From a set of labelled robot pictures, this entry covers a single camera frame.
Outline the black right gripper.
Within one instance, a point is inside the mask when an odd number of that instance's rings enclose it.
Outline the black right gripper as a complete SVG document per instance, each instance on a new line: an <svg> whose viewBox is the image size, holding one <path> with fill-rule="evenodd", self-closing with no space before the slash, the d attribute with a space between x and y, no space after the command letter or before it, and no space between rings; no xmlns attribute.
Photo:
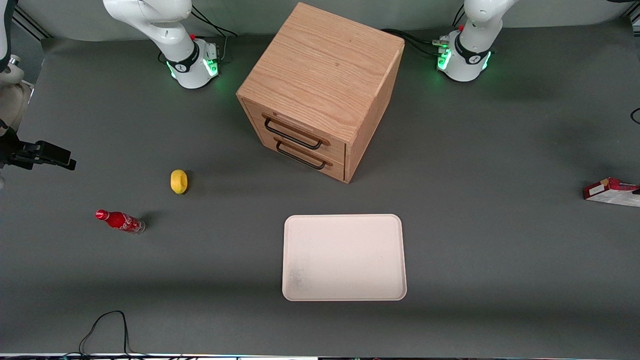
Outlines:
<svg viewBox="0 0 640 360"><path fill-rule="evenodd" d="M33 168L34 164L57 166L74 171L77 162L71 159L71 152L60 146L46 141L30 142L21 141L18 133L12 128L1 128L4 132L0 137L0 168L17 166L20 168Z"/></svg>

